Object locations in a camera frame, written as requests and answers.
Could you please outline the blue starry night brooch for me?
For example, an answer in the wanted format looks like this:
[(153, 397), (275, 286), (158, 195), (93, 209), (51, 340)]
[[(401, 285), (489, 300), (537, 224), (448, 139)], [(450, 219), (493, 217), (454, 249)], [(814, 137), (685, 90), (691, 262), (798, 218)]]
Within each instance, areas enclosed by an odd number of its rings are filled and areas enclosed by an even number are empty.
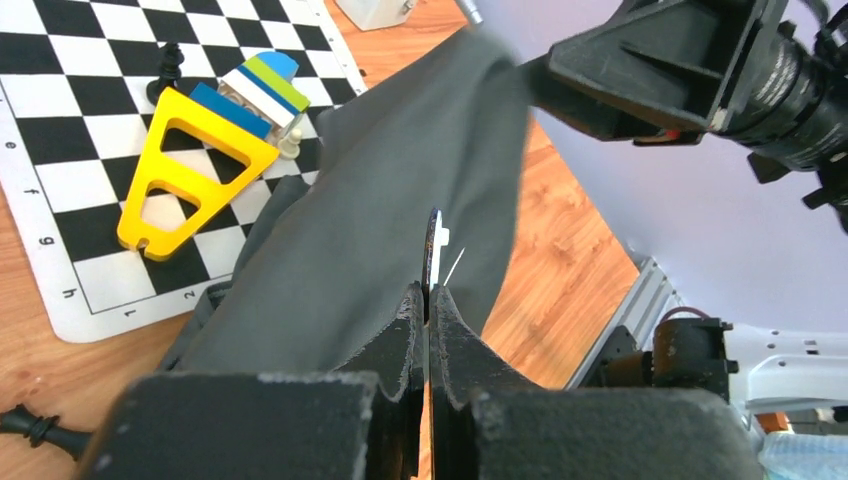
[(450, 229), (444, 225), (443, 212), (434, 208), (429, 216), (422, 268), (422, 287), (429, 293), (439, 280), (442, 249), (450, 243)]

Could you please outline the grey t-shirt garment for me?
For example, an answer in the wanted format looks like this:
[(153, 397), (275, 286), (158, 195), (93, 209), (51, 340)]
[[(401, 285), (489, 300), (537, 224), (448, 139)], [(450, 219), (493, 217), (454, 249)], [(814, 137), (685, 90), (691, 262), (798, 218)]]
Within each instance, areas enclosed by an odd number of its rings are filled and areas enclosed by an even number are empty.
[(510, 52), (462, 29), (321, 114), (313, 184), (276, 185), (230, 280), (200, 296), (163, 371), (329, 371), (393, 319), (422, 276), (434, 209), (443, 277), (481, 331), (514, 243), (530, 95)]

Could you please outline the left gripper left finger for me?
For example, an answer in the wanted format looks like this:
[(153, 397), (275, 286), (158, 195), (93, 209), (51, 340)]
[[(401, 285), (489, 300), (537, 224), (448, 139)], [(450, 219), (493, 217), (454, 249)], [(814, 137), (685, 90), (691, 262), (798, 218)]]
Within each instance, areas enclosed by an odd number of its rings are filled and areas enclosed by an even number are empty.
[(409, 479), (418, 473), (422, 288), (337, 369), (167, 372), (116, 400), (80, 479)]

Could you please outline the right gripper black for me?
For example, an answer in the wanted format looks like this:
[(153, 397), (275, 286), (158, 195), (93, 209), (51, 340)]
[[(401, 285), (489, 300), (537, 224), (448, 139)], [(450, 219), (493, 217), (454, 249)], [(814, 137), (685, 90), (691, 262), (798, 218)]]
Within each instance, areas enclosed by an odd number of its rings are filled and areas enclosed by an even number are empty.
[[(602, 142), (697, 145), (742, 64), (763, 1), (656, 1), (554, 44), (519, 66), (533, 105)], [(830, 206), (847, 224), (847, 8), (821, 23), (814, 49), (779, 24), (744, 110), (721, 137), (749, 149), (761, 184), (813, 172), (818, 189), (804, 205)]]

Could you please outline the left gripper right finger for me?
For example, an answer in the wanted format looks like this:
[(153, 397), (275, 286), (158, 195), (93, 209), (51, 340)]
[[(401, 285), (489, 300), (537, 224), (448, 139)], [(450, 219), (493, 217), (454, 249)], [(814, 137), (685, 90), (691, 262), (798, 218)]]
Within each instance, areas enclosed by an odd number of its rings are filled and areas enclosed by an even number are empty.
[(436, 479), (761, 479), (736, 412), (698, 389), (543, 388), (429, 296)]

